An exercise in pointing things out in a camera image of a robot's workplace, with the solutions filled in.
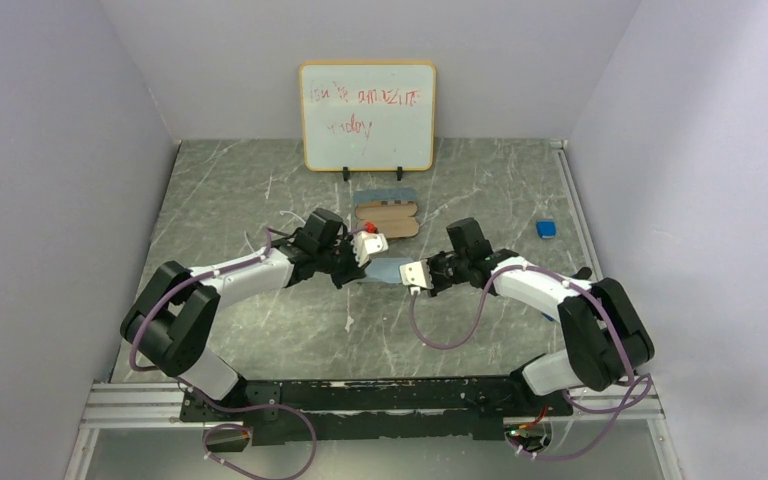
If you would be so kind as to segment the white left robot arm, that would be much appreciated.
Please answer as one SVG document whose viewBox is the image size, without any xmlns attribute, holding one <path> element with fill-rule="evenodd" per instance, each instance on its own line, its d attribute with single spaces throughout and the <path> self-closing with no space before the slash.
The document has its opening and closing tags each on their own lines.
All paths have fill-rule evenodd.
<svg viewBox="0 0 768 480">
<path fill-rule="evenodd" d="M 231 420 L 249 405 L 248 381 L 207 345 L 217 314 L 250 297 L 289 288 L 316 274 L 336 288 L 365 275 L 361 233 L 336 213 L 317 208 L 286 236 L 237 259 L 188 268 L 158 267 L 120 327 L 135 372 L 160 371 L 201 392 L 218 418 Z"/>
</svg>

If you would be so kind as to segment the plaid glasses case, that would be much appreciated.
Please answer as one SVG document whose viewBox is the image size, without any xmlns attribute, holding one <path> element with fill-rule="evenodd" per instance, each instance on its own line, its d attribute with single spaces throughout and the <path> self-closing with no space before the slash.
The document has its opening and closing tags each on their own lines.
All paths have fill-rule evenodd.
<svg viewBox="0 0 768 480">
<path fill-rule="evenodd" d="M 390 240 L 411 238 L 419 233 L 417 212 L 418 205 L 413 201 L 381 200 L 359 204 L 354 214 L 357 227 L 372 224 L 378 233 Z"/>
</svg>

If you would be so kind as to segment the light blue cloth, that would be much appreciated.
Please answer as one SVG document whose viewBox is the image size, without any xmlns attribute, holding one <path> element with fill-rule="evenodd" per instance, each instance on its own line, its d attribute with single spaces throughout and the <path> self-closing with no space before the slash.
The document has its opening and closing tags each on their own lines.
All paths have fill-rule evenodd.
<svg viewBox="0 0 768 480">
<path fill-rule="evenodd" d="M 400 268 L 412 262 L 410 258 L 375 258 L 366 267 L 363 281 L 401 285 Z"/>
</svg>

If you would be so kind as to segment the blue glasses case green lining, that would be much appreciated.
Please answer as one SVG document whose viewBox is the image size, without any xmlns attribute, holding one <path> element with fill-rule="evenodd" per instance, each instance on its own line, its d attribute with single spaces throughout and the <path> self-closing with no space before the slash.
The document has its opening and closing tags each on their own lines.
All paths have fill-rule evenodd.
<svg viewBox="0 0 768 480">
<path fill-rule="evenodd" d="M 358 190 L 352 196 L 353 206 L 369 202 L 416 202 L 417 194 L 413 188 L 383 188 Z"/>
</svg>

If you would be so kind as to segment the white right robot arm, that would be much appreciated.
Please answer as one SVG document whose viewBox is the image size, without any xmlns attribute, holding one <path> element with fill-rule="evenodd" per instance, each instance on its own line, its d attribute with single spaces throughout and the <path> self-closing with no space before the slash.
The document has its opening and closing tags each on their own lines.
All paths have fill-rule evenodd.
<svg viewBox="0 0 768 480">
<path fill-rule="evenodd" d="M 548 394 L 588 387 L 603 391 L 655 356 L 655 345 L 620 282 L 591 281 L 556 273 L 509 249 L 494 249 L 479 223 L 465 218 L 447 228 L 452 248 L 420 263 L 422 285 L 434 297 L 469 284 L 484 294 L 519 301 L 556 321 L 563 349 L 522 366 L 509 389 L 513 408 L 536 413 Z"/>
</svg>

